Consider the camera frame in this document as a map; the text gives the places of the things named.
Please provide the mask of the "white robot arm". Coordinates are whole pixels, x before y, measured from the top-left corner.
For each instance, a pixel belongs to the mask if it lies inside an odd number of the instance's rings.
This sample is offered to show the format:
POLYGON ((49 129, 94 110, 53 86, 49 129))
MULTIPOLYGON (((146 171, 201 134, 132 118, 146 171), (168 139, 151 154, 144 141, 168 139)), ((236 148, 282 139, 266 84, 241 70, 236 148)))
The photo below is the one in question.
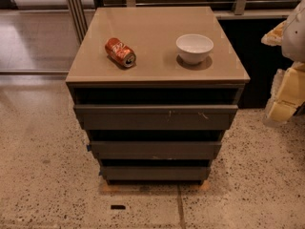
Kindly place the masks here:
POLYGON ((286 123, 305 102, 305 0, 261 42, 280 46, 282 55, 293 61, 286 71, 276 71, 265 107, 264 124, 275 127, 286 123))

